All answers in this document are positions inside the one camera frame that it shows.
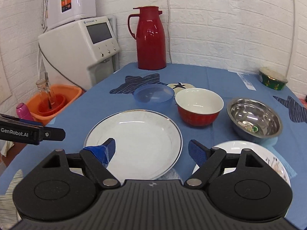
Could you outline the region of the translucent blue plastic bowl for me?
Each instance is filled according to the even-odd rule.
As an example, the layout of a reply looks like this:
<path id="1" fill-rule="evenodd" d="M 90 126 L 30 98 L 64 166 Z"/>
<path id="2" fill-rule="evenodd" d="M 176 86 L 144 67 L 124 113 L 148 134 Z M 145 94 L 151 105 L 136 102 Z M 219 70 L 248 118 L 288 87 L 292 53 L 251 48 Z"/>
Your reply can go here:
<path id="1" fill-rule="evenodd" d="M 174 90 L 162 84 L 143 85 L 133 93 L 138 108 L 158 112 L 168 109 L 174 96 Z"/>

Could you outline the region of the orange plastic basin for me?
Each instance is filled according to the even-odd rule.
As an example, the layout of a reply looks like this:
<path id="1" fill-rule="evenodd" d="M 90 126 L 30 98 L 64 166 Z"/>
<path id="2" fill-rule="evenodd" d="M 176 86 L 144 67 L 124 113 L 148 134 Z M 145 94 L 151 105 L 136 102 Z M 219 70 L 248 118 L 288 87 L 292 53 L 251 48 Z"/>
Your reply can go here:
<path id="1" fill-rule="evenodd" d="M 38 92 L 26 105 L 35 121 L 47 125 L 72 104 L 82 92 L 82 89 L 76 86 L 51 85 L 50 94 Z"/>

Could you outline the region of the pink water bottle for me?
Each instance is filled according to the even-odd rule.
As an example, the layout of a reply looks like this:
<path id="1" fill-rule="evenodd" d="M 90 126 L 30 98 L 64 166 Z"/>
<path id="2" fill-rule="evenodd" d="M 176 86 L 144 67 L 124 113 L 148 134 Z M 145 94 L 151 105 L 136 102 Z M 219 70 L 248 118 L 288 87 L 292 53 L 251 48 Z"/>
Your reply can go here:
<path id="1" fill-rule="evenodd" d="M 27 121 L 34 121 L 31 112 L 29 111 L 25 103 L 19 103 L 16 106 L 16 114 L 20 119 L 25 119 Z"/>

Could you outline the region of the white wall water purifier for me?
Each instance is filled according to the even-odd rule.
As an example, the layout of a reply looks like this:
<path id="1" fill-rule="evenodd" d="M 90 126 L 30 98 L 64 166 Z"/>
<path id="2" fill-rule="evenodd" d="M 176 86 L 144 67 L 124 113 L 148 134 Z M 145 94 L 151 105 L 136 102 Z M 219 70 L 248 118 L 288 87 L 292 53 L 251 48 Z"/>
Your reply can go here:
<path id="1" fill-rule="evenodd" d="M 91 17 L 96 17 L 96 0 L 42 0 L 44 30 Z"/>

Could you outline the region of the blue star-patterned tablecloth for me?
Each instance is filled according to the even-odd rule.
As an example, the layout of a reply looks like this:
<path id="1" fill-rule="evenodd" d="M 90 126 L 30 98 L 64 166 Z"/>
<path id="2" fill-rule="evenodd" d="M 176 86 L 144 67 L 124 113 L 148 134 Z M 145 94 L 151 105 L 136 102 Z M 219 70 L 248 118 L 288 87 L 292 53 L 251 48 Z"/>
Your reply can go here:
<path id="1" fill-rule="evenodd" d="M 44 141 L 38 146 L 27 145 L 1 175 L 1 193 L 6 193 L 18 170 L 28 174 L 55 149 L 63 149 L 67 153 L 79 152 L 88 133 L 99 121 L 114 113 L 135 109 L 136 104 L 132 94 L 113 94 L 112 91 L 123 85 L 127 76 L 145 77 L 148 74 L 148 71 L 138 69 L 135 63 L 130 63 L 75 100 L 55 118 L 54 127 L 62 128 L 66 132 L 64 141 Z M 274 144 L 274 149 L 278 157 L 287 161 L 292 167 L 289 175 L 294 196 L 287 219 L 295 226 L 305 229 L 306 123 L 292 122 L 288 108 L 281 104 L 281 100 L 294 98 L 294 93 L 289 88 L 281 91 L 270 89 L 260 83 L 257 75 L 240 78 L 234 72 L 210 67 L 169 64 L 159 71 L 159 76 L 160 81 L 165 84 L 188 83 L 197 88 L 214 91 L 225 103 L 234 98 L 254 99 L 265 103 L 279 115 L 283 131 Z M 191 175 L 195 167 L 195 162 L 188 153 L 190 140 L 195 139 L 207 147 L 212 147 L 238 139 L 225 110 L 218 115 L 213 124 L 205 128 L 195 128 L 185 124 L 175 104 L 164 111 L 164 115 L 171 118 L 182 133 L 182 153 L 174 168 L 183 180 Z"/>

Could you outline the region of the glass bottle with sticks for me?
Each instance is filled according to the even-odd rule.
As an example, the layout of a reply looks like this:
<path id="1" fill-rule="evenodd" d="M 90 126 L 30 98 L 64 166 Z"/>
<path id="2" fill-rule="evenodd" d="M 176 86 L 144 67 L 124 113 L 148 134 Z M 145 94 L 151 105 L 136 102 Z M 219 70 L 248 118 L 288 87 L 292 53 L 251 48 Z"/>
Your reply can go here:
<path id="1" fill-rule="evenodd" d="M 44 78 L 41 78 L 36 82 L 36 86 L 44 106 L 50 110 L 54 109 L 56 107 L 56 96 L 51 89 L 47 72 L 44 73 Z"/>

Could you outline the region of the white floral plate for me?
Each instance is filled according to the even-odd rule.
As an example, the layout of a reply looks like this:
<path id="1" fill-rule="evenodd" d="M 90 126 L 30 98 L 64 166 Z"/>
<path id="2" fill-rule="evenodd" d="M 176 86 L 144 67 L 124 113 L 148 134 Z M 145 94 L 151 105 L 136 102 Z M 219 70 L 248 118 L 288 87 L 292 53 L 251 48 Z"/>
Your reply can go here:
<path id="1" fill-rule="evenodd" d="M 210 150 L 210 158 L 184 186 L 216 193 L 250 193 L 251 200 L 259 199 L 260 194 L 268 197 L 273 193 L 292 193 L 288 183 L 252 149 L 242 149 L 239 154 L 227 153 L 220 147 Z"/>

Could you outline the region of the red bowl white inside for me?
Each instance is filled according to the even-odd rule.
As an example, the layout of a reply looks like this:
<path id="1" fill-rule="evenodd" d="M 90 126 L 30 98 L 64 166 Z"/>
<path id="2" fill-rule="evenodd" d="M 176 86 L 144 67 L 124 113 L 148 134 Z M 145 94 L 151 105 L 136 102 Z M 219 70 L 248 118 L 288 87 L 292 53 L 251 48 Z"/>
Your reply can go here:
<path id="1" fill-rule="evenodd" d="M 194 127 L 212 124 L 224 107 L 223 99 L 215 92 L 203 88 L 188 88 L 175 96 L 181 119 Z"/>

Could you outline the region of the stainless steel bowl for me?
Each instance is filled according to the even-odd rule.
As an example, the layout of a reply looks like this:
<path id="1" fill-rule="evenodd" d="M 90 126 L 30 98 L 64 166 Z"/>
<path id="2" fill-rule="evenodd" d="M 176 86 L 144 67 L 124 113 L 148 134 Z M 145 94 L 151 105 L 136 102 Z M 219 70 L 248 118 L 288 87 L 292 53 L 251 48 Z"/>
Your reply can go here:
<path id="1" fill-rule="evenodd" d="M 261 144 L 283 131 L 279 115 L 260 101 L 235 98 L 227 104 L 226 111 L 235 133 L 246 141 Z"/>

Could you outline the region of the red thermos jug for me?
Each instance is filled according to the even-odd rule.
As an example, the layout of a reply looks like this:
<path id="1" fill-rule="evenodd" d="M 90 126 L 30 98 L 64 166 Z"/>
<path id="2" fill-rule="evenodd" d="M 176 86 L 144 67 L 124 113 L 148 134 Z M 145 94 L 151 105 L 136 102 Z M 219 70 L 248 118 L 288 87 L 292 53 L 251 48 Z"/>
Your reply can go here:
<path id="1" fill-rule="evenodd" d="M 131 36 L 136 40 L 137 64 L 142 70 L 160 70 L 167 66 L 166 41 L 164 28 L 160 19 L 163 13 L 157 6 L 138 7 L 138 14 L 131 14 L 127 26 Z M 130 19 L 138 18 L 136 32 L 133 33 Z"/>

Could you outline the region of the green gold patterned bowl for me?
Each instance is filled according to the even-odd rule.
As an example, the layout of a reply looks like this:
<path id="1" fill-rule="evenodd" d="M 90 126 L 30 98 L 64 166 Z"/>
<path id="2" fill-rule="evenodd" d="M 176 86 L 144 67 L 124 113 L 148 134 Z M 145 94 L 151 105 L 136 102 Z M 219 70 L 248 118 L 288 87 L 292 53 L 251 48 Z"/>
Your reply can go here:
<path id="1" fill-rule="evenodd" d="M 259 79 L 263 85 L 273 90 L 283 90 L 288 83 L 288 79 L 285 76 L 268 67 L 259 69 Z"/>

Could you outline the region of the white water dispenser machine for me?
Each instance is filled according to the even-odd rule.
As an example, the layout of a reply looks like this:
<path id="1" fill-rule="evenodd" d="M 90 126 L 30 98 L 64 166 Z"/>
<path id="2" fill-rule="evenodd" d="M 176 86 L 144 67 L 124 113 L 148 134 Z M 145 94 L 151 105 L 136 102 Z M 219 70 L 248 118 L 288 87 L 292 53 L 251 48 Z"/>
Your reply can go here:
<path id="1" fill-rule="evenodd" d="M 70 22 L 39 36 L 43 64 L 52 84 L 89 90 L 119 69 L 116 18 Z"/>

